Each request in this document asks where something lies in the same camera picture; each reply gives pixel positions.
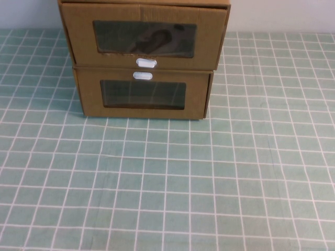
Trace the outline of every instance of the green grid mat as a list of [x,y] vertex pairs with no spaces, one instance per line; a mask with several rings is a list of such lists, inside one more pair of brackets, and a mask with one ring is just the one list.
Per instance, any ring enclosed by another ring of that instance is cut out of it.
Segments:
[[334,39],[229,32],[208,119],[97,119],[62,31],[0,30],[0,251],[335,249]]

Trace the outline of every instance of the white wall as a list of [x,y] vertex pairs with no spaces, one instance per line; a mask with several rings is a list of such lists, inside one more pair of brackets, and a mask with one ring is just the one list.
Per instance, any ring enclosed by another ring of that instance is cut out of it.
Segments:
[[[335,0],[231,0],[231,3],[231,31],[335,33]],[[57,0],[0,0],[0,28],[59,27]]]

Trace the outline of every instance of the drawer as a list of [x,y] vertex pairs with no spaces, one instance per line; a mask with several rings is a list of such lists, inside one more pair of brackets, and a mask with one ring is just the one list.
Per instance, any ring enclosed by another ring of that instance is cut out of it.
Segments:
[[225,9],[111,3],[60,9],[78,66],[217,68]]
[[202,119],[213,72],[74,69],[85,115]]

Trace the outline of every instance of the white handle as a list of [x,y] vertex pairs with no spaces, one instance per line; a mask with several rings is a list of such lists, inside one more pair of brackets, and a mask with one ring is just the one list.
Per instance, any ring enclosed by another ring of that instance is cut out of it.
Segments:
[[135,79],[152,80],[152,74],[150,72],[134,72],[132,76]]
[[155,68],[157,61],[153,59],[137,59],[136,63],[139,67],[143,68]]

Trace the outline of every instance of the clear plastic window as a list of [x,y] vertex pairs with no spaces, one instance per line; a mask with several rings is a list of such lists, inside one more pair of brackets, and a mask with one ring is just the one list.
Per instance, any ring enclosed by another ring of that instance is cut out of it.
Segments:
[[100,81],[104,107],[184,110],[185,83]]
[[93,21],[99,53],[193,58],[196,25]]

